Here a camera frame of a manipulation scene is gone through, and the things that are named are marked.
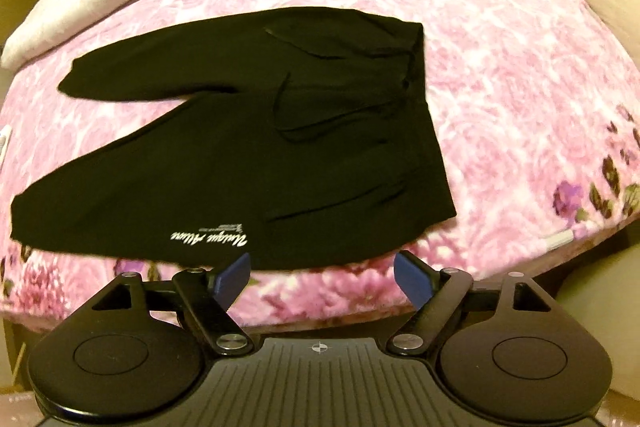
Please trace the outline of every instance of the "bedsheet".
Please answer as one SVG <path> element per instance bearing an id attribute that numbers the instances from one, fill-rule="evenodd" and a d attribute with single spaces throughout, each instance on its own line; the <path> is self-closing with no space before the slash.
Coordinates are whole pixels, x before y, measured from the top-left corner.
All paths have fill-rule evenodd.
<path id="1" fill-rule="evenodd" d="M 180 269 L 47 253 L 9 239 L 15 194 L 181 103 L 67 98 L 56 86 L 72 59 L 167 25 L 279 6 L 357 8 L 423 23 L 426 97 L 458 216 L 406 247 L 434 268 L 480 279 L 536 259 L 550 267 L 636 218 L 640 73 L 584 0 L 135 0 L 20 70 L 0 112 L 0 126 L 14 127 L 0 171 L 5 317 L 50 328 L 120 272 L 153 280 Z M 550 253 L 561 245 L 569 250 Z M 276 328 L 407 306 L 389 254 L 353 266 L 256 272 L 230 314 L 245 327 Z"/>

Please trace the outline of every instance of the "black pants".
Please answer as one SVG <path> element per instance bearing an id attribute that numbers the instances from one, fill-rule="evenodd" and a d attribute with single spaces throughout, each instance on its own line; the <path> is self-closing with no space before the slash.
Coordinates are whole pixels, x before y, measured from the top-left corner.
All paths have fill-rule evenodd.
<path id="1" fill-rule="evenodd" d="M 346 264 L 455 215 L 422 25 L 289 8 L 164 28 L 76 59 L 60 90 L 191 94 L 35 182 L 12 237 L 49 251 L 255 269 Z"/>

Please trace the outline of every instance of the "metal screw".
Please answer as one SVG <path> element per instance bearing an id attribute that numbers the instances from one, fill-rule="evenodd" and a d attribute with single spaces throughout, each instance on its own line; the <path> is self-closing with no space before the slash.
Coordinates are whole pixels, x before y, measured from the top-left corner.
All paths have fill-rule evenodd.
<path id="1" fill-rule="evenodd" d="M 244 335 L 240 335 L 239 333 L 227 333 L 226 335 L 219 336 L 216 344 L 218 344 L 218 347 L 227 351 L 234 351 L 235 349 L 242 349 L 248 344 L 248 342 Z"/>
<path id="2" fill-rule="evenodd" d="M 424 344 L 424 341 L 418 335 L 403 333 L 402 335 L 394 336 L 391 343 L 398 349 L 407 351 L 409 349 L 416 349 L 417 347 L 420 347 Z"/>

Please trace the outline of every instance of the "mattress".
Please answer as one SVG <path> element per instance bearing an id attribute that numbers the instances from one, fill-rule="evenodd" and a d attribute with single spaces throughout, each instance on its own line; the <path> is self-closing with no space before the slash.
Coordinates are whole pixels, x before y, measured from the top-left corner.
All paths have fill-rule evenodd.
<path id="1" fill-rule="evenodd" d="M 0 112 L 0 126 L 14 128 L 0 171 L 4 317 L 48 329 L 120 272 L 155 280 L 180 269 L 10 239 L 10 202 L 31 182 L 182 103 L 68 98 L 56 86 L 73 58 L 164 26 L 283 6 L 355 8 L 424 25 L 426 99 L 458 215 L 404 247 L 434 268 L 476 279 L 514 266 L 536 275 L 636 218 L 640 73 L 584 0 L 134 0 L 25 65 Z M 392 254 L 254 272 L 230 315 L 274 330 L 407 311 Z"/>

